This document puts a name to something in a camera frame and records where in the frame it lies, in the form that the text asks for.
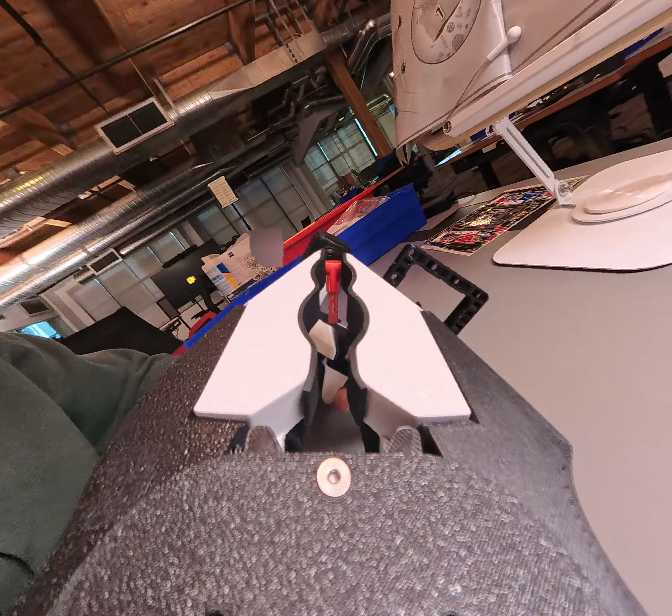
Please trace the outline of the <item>person's left forearm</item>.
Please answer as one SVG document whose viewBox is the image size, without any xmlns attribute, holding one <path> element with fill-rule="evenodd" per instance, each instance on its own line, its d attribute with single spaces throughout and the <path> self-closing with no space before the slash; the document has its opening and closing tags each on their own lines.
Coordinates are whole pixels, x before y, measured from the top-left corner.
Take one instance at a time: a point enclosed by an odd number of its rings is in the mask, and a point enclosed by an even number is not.
<svg viewBox="0 0 672 616">
<path fill-rule="evenodd" d="M 1 614 L 43 569 L 122 421 L 177 361 L 1 333 Z"/>
</svg>

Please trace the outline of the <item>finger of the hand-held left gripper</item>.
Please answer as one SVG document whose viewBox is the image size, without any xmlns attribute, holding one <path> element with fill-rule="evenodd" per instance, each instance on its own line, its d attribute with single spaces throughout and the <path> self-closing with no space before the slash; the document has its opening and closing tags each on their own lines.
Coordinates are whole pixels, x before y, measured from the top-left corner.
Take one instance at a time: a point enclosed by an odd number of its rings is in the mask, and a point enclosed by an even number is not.
<svg viewBox="0 0 672 616">
<path fill-rule="evenodd" d="M 325 322 L 316 322 L 310 329 L 308 336 L 322 356 L 325 358 L 336 358 L 337 331 L 334 325 Z"/>
<path fill-rule="evenodd" d="M 325 364 L 322 384 L 323 401 L 334 401 L 338 392 L 344 387 L 345 375 Z"/>
</svg>

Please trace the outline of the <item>lego instruction booklet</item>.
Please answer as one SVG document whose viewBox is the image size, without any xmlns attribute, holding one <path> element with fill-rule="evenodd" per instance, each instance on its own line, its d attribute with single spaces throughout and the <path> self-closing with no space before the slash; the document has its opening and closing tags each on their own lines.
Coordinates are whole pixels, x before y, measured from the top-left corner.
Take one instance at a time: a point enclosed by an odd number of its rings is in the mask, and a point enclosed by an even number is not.
<svg viewBox="0 0 672 616">
<path fill-rule="evenodd" d="M 671 19 L 671 0 L 391 0 L 397 150 L 446 149 Z"/>
</svg>

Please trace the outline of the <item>silver ventilation duct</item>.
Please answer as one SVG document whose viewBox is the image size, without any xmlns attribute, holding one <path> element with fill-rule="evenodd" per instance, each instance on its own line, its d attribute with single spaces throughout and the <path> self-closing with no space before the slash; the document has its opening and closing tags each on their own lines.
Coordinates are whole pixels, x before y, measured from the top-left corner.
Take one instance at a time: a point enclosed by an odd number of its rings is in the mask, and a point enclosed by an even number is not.
<svg viewBox="0 0 672 616">
<path fill-rule="evenodd" d="M 282 85 L 317 66 L 325 54 L 359 36 L 370 24 L 378 27 L 390 13 L 365 21 L 354 17 L 320 33 L 313 30 L 257 58 L 252 63 L 201 86 L 169 108 L 169 125 L 142 136 L 130 149 L 114 151 L 97 139 L 52 163 L 43 172 L 1 189 L 1 238 L 14 234 L 29 222 L 74 200 L 106 180 L 122 175 L 150 157 L 163 155 L 220 120 L 237 114 Z"/>
<path fill-rule="evenodd" d="M 22 253 L 1 267 L 1 310 L 4 311 L 57 284 L 102 258 L 186 206 L 215 202 L 206 182 L 159 202 L 158 188 L 122 199 L 78 225 Z"/>
</svg>

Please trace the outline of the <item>red lego pin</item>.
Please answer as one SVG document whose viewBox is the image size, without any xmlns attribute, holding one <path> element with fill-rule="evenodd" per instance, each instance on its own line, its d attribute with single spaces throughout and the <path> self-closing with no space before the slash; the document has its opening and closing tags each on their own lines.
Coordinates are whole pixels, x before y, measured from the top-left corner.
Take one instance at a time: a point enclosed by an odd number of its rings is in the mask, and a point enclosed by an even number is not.
<svg viewBox="0 0 672 616">
<path fill-rule="evenodd" d="M 324 268 L 324 287 L 328 298 L 328 322 L 330 325 L 336 326 L 339 321 L 339 294 L 341 291 L 342 261 L 337 259 L 327 259 L 324 262 Z"/>
</svg>

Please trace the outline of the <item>black flat panel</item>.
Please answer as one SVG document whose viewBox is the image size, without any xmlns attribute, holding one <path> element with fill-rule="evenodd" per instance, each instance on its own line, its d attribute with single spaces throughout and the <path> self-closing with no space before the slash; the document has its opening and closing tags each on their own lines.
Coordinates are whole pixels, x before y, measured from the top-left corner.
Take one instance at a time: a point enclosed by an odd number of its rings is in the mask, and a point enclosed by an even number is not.
<svg viewBox="0 0 672 616">
<path fill-rule="evenodd" d="M 147 323 L 124 307 L 70 336 L 58 339 L 58 342 L 78 355 L 121 349 L 150 356 L 172 355 L 183 346 L 183 342 L 171 333 Z"/>
</svg>

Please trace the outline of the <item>hanging paper sheet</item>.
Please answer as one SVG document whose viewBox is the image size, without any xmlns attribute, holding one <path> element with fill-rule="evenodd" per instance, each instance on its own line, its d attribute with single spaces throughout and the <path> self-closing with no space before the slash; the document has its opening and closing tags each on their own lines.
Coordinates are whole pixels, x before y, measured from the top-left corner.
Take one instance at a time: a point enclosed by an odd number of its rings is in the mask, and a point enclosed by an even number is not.
<svg viewBox="0 0 672 616">
<path fill-rule="evenodd" d="M 225 176 L 220 176 L 207 185 L 221 208 L 228 208 L 239 201 L 239 197 L 231 188 Z"/>
</svg>

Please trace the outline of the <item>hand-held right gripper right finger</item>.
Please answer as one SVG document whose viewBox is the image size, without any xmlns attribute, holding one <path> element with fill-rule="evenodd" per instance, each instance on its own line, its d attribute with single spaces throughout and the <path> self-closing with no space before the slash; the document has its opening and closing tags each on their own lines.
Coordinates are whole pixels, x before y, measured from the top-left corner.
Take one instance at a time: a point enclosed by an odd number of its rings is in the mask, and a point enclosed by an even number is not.
<svg viewBox="0 0 672 616">
<path fill-rule="evenodd" d="M 348 401 L 365 449 L 381 449 L 398 429 L 471 419 L 472 409 L 440 349 L 456 336 L 351 253 L 348 297 Z"/>
</svg>

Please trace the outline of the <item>black lego frame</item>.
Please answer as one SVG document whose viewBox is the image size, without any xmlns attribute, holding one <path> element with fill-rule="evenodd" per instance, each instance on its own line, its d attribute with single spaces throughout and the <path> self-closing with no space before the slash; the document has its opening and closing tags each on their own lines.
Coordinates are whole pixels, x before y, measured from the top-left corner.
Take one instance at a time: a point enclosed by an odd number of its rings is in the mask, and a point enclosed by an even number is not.
<svg viewBox="0 0 672 616">
<path fill-rule="evenodd" d="M 313 235 L 307 248 L 298 259 L 304 261 L 314 252 L 323 250 L 334 253 L 352 253 L 351 247 L 341 238 L 325 231 L 318 231 Z M 403 247 L 382 276 L 382 279 L 392 287 L 399 288 L 413 266 L 421 268 L 430 276 L 463 295 L 463 299 L 443 322 L 449 331 L 459 335 L 487 303 L 489 295 L 412 243 L 407 243 Z"/>
</svg>

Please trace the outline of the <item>red bag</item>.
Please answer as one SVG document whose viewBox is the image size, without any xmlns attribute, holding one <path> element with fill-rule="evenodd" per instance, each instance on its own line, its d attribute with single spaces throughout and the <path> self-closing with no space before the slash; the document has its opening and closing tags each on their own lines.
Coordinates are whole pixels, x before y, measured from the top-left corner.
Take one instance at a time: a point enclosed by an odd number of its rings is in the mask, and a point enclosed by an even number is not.
<svg viewBox="0 0 672 616">
<path fill-rule="evenodd" d="M 214 312 L 208 311 L 198 318 L 194 325 L 189 329 L 188 338 L 172 353 L 172 356 L 177 357 L 184 354 L 190 348 L 191 343 L 196 342 L 196 339 L 199 337 L 200 332 L 205 329 L 205 326 L 208 325 L 212 319 L 216 318 L 217 315 L 218 314 Z"/>
</svg>

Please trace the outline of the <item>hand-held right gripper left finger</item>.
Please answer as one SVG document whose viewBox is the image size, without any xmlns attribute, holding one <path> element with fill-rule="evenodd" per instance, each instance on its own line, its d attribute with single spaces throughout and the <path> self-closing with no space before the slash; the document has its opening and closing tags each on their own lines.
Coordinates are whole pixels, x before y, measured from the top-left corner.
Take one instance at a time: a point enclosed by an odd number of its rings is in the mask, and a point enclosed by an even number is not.
<svg viewBox="0 0 672 616">
<path fill-rule="evenodd" d="M 320 265 L 316 251 L 245 305 L 196 402 L 198 418 L 267 427 L 285 449 L 316 389 L 309 332 L 321 319 Z"/>
</svg>

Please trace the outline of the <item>white book stand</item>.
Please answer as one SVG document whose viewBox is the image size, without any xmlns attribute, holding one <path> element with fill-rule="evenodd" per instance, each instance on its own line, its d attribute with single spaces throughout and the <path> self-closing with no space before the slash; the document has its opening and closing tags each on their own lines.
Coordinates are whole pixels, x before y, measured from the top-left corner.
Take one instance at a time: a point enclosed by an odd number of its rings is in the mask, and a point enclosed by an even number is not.
<svg viewBox="0 0 672 616">
<path fill-rule="evenodd" d="M 566 38 L 534 64 L 459 111 L 470 75 L 420 80 L 416 101 L 432 113 L 429 129 L 449 124 L 458 138 L 488 125 L 502 137 L 557 200 L 539 220 L 494 254 L 497 265 L 528 268 L 639 272 L 671 264 L 671 151 L 611 164 L 567 190 L 509 115 L 555 87 L 614 56 L 636 39 L 671 23 L 671 10 L 637 26 L 634 12 L 607 21 L 607 14 Z"/>
</svg>

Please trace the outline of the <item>clear plastic bag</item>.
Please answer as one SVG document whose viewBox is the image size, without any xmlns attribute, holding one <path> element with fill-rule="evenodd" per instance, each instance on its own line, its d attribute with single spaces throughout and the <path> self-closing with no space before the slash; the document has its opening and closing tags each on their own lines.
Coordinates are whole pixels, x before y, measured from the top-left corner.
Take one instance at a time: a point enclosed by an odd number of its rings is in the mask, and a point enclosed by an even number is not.
<svg viewBox="0 0 672 616">
<path fill-rule="evenodd" d="M 343 231 L 353 226 L 361 219 L 374 212 L 382 204 L 389 201 L 389 197 L 373 197 L 361 200 L 351 200 L 351 204 L 342 213 L 342 215 L 332 224 L 328 233 L 339 236 Z"/>
</svg>

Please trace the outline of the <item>black monitor screen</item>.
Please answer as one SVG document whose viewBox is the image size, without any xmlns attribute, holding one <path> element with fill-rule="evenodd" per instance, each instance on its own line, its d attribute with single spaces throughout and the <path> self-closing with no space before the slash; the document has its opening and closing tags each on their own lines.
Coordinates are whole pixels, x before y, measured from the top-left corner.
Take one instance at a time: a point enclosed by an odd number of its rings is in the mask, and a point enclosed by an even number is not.
<svg viewBox="0 0 672 616">
<path fill-rule="evenodd" d="M 196 303 L 198 297 L 205 298 L 216 291 L 202 267 L 204 257 L 217 255 L 220 251 L 221 246 L 214 240 L 191 246 L 164 264 L 160 271 L 150 276 L 150 280 L 174 309 Z"/>
</svg>

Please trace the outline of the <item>white blue cardboard box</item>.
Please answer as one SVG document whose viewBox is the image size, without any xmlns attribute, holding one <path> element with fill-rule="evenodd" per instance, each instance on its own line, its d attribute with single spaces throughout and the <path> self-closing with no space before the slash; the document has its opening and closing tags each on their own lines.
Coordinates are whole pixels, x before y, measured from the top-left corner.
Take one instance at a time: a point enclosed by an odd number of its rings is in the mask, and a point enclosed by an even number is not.
<svg viewBox="0 0 672 616">
<path fill-rule="evenodd" d="M 222 296 L 230 295 L 249 282 L 263 280 L 279 269 L 255 260 L 248 233 L 241 234 L 222 253 L 206 255 L 202 261 L 202 271 Z"/>
</svg>

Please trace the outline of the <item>white ceiling vent grille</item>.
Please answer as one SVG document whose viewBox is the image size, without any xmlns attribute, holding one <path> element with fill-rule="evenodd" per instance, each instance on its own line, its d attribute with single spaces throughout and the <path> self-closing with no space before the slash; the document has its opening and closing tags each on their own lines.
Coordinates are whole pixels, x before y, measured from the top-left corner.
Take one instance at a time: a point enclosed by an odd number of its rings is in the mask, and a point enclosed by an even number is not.
<svg viewBox="0 0 672 616">
<path fill-rule="evenodd" d="M 174 126 L 156 97 L 148 98 L 95 125 L 109 150 L 119 155 Z"/>
</svg>

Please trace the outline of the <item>colourful sticker sheet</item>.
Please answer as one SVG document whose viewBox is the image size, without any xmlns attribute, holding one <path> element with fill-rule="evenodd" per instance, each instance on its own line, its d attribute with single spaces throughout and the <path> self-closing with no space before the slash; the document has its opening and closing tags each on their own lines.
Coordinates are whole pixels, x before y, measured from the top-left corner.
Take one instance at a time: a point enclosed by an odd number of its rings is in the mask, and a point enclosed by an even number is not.
<svg viewBox="0 0 672 616">
<path fill-rule="evenodd" d="M 424 242 L 422 249 L 472 255 L 555 202 L 556 198 L 543 185 L 506 190 Z"/>
</svg>

